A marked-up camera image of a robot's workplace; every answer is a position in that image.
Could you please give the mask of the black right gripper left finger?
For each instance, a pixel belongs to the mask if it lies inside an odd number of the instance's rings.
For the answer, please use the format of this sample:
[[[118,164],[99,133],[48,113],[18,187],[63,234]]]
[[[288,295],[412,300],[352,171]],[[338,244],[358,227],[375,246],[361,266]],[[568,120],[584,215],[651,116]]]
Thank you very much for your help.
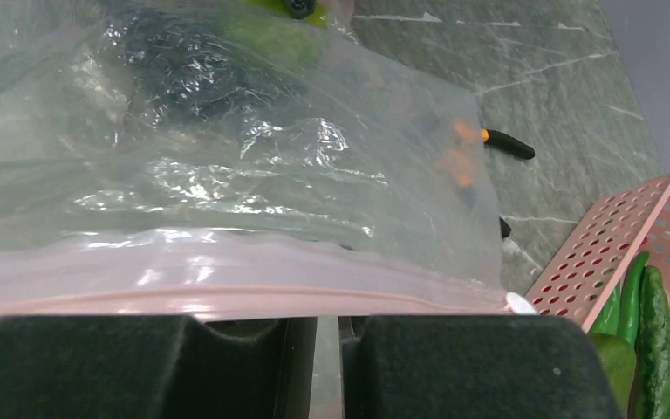
[[[0,418],[304,418],[313,318],[0,317]]]

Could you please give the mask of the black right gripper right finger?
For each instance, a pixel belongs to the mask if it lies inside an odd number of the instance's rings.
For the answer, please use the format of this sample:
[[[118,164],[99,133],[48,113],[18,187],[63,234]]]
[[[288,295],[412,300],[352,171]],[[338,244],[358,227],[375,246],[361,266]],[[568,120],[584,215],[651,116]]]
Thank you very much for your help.
[[[619,418],[582,329],[533,315],[338,322],[348,418]]]

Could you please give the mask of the green orange fake mango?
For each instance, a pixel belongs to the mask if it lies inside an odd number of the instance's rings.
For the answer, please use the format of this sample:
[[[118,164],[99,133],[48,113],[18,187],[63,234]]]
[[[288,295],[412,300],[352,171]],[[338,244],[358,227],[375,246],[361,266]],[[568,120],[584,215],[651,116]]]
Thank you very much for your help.
[[[622,415],[627,417],[637,367],[634,347],[627,340],[615,335],[590,333],[589,337],[597,349],[598,357]]]

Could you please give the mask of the green fake cucumber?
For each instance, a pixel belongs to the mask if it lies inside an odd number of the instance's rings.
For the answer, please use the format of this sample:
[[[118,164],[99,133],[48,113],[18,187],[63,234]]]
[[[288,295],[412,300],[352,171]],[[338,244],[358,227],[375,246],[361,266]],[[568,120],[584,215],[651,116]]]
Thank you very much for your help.
[[[630,418],[670,418],[670,305],[659,268],[644,270]]]

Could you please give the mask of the clear zip top bag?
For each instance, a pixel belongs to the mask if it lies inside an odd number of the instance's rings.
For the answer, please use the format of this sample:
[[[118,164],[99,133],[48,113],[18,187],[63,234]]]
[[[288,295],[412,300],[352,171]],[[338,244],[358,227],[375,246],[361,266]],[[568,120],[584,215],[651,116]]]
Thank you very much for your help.
[[[304,25],[302,91],[163,117],[106,7],[0,1],[0,317],[529,314],[495,191],[436,167],[474,95]]]

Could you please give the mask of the green fake chili pepper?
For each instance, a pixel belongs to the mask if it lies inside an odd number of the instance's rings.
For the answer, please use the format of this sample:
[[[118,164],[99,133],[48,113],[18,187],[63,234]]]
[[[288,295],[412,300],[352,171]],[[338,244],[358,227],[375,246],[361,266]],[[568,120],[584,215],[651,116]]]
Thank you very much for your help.
[[[589,333],[616,335],[619,325],[620,288],[616,285],[602,310],[589,329]]]

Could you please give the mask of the black fake grape bunch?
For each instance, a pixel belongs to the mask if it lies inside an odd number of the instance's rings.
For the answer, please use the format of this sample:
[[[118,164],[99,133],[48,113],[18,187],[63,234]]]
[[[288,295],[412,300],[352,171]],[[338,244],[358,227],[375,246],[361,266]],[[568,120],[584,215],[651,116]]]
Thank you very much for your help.
[[[192,4],[113,3],[106,7],[103,46],[133,71],[167,118],[215,118],[300,93],[291,74],[316,59],[281,64],[227,40],[220,23],[230,13]]]

